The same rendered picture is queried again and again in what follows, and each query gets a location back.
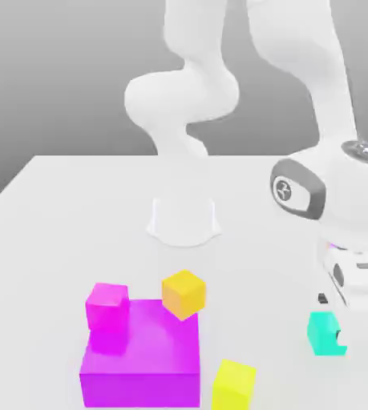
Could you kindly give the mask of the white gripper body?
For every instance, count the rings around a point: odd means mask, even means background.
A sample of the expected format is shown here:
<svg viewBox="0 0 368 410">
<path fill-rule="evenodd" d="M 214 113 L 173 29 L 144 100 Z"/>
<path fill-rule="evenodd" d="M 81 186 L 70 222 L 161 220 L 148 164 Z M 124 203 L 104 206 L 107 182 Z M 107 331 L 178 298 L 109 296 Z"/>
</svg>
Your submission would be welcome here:
<svg viewBox="0 0 368 410">
<path fill-rule="evenodd" d="M 352 311 L 368 312 L 368 272 L 348 272 L 341 286 L 333 274 L 329 278 L 338 300 Z"/>
</svg>

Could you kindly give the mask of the small cyan cube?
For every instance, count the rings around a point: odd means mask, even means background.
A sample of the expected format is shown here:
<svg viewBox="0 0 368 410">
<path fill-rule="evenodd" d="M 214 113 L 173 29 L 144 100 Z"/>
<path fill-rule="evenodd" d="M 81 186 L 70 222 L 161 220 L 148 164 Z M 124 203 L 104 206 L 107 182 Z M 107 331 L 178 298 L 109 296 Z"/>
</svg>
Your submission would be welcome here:
<svg viewBox="0 0 368 410">
<path fill-rule="evenodd" d="M 311 312 L 307 338 L 315 356 L 344 356 L 347 346 L 338 343 L 341 331 L 333 312 Z"/>
</svg>

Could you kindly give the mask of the small yellow cube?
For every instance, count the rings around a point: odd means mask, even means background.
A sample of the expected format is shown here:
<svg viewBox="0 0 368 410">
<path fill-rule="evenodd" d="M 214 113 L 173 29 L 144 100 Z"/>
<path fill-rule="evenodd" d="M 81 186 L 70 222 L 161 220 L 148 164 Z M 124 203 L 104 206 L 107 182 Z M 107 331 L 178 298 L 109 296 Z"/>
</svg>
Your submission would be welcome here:
<svg viewBox="0 0 368 410">
<path fill-rule="evenodd" d="M 250 410 L 257 370 L 222 360 L 212 385 L 211 410 Z"/>
</svg>

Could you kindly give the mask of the small orange cube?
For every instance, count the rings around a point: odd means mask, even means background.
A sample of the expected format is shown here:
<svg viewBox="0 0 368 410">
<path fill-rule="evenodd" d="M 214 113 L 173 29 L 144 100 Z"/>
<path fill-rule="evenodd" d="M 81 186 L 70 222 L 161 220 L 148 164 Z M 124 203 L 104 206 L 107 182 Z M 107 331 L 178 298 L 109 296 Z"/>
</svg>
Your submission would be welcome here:
<svg viewBox="0 0 368 410">
<path fill-rule="evenodd" d="M 162 281 L 163 306 L 181 321 L 202 310 L 205 301 L 205 282 L 188 270 L 178 271 Z"/>
</svg>

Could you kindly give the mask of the small magenta cube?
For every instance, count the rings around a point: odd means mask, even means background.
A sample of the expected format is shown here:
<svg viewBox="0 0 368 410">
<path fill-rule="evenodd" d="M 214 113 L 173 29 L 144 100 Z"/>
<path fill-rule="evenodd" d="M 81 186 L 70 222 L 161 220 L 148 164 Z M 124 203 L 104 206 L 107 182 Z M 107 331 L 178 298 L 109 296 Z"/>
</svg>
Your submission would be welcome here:
<svg viewBox="0 0 368 410">
<path fill-rule="evenodd" d="M 96 283 L 85 303 L 89 330 L 122 332 L 127 326 L 129 304 L 126 285 Z"/>
</svg>

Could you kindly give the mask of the large magenta box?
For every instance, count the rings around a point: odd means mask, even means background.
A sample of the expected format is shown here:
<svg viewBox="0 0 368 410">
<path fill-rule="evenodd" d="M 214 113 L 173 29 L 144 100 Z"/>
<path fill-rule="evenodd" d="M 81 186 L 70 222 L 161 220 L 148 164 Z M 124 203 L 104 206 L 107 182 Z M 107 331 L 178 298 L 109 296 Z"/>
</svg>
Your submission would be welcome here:
<svg viewBox="0 0 368 410">
<path fill-rule="evenodd" d="M 158 299 L 130 302 L 122 335 L 92 331 L 79 370 L 87 408 L 197 408 L 198 316 L 185 321 Z"/>
</svg>

